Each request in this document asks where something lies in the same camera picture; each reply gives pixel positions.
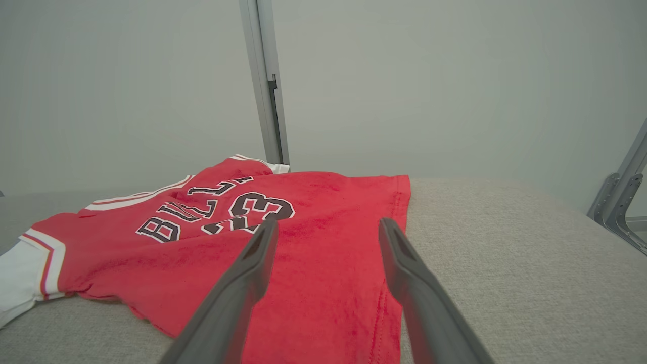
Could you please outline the red jersey with white sleeves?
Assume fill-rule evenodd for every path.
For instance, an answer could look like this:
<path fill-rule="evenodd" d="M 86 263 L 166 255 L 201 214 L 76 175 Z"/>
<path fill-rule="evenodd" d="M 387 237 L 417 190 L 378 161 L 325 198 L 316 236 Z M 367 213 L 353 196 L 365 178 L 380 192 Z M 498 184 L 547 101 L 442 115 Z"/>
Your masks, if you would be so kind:
<path fill-rule="evenodd" d="M 244 364 L 399 364 L 380 219 L 406 226 L 407 175 L 291 172 L 234 155 L 153 191 L 35 222 L 0 256 L 0 327 L 37 302 L 116 300 L 176 338 L 264 221 L 278 221 Z"/>

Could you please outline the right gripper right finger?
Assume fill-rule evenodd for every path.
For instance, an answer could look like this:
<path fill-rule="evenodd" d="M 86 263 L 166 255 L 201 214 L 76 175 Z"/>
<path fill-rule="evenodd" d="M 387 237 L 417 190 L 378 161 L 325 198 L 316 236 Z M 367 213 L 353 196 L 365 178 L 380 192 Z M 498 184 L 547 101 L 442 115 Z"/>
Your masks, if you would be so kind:
<path fill-rule="evenodd" d="M 403 309 L 414 364 L 495 364 L 394 220 L 380 220 L 379 244 L 388 288 Z"/>

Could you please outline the grey metal frame bracket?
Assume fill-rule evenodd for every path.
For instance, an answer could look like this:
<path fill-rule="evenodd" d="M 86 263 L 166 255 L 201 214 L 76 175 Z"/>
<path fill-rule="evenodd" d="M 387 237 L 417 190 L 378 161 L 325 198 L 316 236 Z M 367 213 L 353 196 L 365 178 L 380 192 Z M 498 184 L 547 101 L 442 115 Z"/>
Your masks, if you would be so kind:
<path fill-rule="evenodd" d="M 627 218 L 629 207 L 639 188 L 644 184 L 645 169 L 647 169 L 647 118 L 642 123 L 618 171 L 610 173 L 602 183 L 586 216 L 647 256 L 647 241 L 632 230 Z"/>

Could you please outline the grey partition post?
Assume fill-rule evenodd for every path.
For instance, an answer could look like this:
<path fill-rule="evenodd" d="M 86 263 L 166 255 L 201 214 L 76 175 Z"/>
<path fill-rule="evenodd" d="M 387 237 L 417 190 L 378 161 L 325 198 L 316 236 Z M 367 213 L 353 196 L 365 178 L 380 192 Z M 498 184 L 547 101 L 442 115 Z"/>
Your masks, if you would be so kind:
<path fill-rule="evenodd" d="M 290 164 L 272 0 L 238 2 L 265 156 Z"/>

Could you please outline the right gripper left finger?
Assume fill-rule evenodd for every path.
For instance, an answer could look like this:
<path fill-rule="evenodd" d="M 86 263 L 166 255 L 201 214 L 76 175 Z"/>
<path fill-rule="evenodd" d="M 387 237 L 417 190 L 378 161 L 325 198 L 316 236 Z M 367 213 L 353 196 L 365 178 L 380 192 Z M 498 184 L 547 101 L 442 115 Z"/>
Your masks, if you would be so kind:
<path fill-rule="evenodd" d="M 278 244 L 278 222 L 252 235 L 159 364 L 240 364 L 254 305 L 266 293 Z"/>

